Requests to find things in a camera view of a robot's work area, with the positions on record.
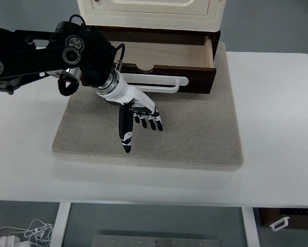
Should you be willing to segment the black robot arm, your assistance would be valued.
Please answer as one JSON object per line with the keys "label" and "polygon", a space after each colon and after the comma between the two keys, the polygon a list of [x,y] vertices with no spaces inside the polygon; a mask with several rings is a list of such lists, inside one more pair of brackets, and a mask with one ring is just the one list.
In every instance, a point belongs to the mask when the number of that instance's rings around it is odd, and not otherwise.
{"label": "black robot arm", "polygon": [[13,94],[48,76],[57,78],[63,96],[75,93],[80,84],[91,86],[119,106],[119,137],[130,152],[134,123],[162,130],[162,121],[155,103],[122,77],[124,53],[124,44],[113,46],[85,23],[62,21],[54,32],[0,28],[0,92]]}

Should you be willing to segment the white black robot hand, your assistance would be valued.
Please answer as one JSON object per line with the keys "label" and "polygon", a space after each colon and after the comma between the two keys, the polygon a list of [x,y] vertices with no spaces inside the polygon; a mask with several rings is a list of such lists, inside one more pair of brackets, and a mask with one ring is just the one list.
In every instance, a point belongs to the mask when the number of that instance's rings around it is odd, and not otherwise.
{"label": "white black robot hand", "polygon": [[[154,101],[140,89],[137,89],[133,85],[129,85],[120,72],[110,72],[107,81],[102,86],[96,87],[95,92],[107,101],[121,104],[119,108],[118,130],[122,146],[126,153],[131,152],[133,117],[137,124],[141,121],[145,129],[148,127],[148,120],[152,130],[156,130],[156,124],[159,131],[163,130],[161,117],[156,109]],[[144,110],[137,111],[149,112],[149,114],[153,116],[139,116],[137,113],[133,113],[132,107],[144,108]]]}

